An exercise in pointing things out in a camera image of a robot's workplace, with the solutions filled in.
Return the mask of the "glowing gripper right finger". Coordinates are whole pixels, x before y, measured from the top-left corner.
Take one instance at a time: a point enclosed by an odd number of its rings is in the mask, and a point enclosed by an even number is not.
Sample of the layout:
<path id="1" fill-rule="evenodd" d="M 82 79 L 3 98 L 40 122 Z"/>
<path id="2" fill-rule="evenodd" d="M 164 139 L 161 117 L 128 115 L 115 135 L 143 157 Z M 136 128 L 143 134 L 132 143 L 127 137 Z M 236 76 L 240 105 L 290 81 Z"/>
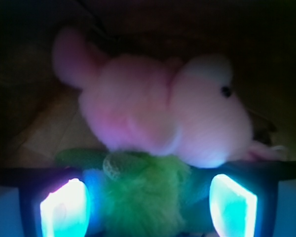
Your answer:
<path id="1" fill-rule="evenodd" d="M 211 180 L 209 207 L 221 237 L 271 237 L 277 187 L 275 161 L 235 161 L 218 168 Z"/>

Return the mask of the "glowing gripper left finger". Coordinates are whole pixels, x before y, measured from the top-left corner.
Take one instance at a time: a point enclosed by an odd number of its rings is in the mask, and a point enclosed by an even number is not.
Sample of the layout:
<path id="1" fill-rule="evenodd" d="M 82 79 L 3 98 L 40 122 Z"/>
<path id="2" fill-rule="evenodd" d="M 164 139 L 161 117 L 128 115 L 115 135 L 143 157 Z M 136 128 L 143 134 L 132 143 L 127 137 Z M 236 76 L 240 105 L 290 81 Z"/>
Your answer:
<path id="1" fill-rule="evenodd" d="M 20 206 L 27 237 L 83 237 L 90 201 L 82 172 L 67 168 L 22 168 Z"/>

